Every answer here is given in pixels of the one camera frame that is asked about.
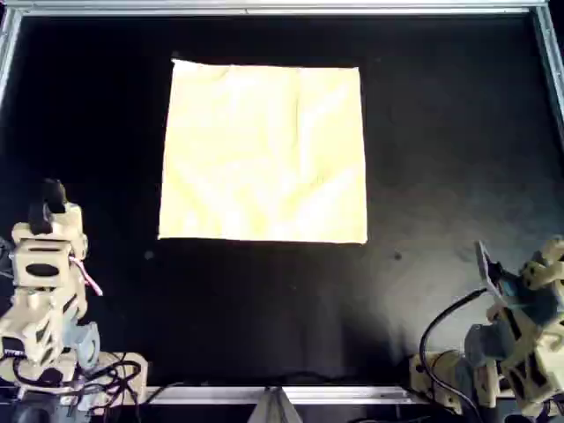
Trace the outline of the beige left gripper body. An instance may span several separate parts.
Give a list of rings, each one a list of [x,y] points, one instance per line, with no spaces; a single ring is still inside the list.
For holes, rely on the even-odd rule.
[[[14,285],[75,290],[81,284],[81,277],[72,260],[83,260],[88,249],[82,210],[77,204],[67,203],[64,212],[47,211],[46,217],[46,225],[40,232],[34,232],[26,222],[12,228]]]

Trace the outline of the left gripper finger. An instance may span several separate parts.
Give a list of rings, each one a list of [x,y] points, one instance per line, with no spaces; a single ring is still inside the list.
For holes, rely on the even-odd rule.
[[[67,204],[66,190],[58,179],[45,179],[42,185],[42,212],[48,214],[65,213]]]
[[[38,201],[31,203],[28,213],[28,225],[32,234],[51,234],[53,231],[50,221],[51,203]]]

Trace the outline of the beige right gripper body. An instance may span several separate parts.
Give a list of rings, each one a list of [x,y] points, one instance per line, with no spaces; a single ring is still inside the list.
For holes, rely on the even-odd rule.
[[[523,267],[525,285],[531,290],[563,280],[563,238],[548,240]]]

